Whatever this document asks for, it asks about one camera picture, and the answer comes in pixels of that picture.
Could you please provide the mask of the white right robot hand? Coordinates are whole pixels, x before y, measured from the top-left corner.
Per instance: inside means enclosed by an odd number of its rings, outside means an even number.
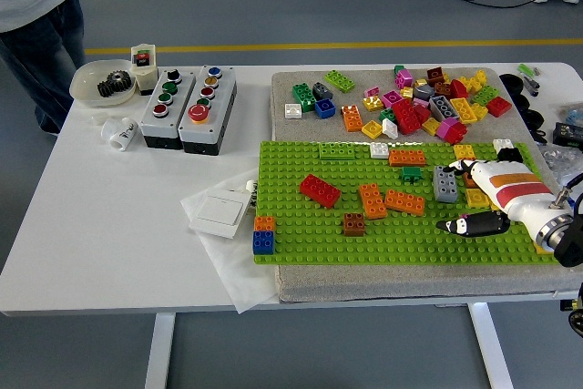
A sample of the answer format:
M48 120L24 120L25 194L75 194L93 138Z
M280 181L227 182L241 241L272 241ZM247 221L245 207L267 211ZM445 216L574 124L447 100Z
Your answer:
M468 238L483 237L504 233L512 221L517 221L525 225L538 245L553 248L555 235L573 222L571 210L555 206L556 195L523 163L460 159L445 171L469 174L498 210L439 221L436 227L440 230Z

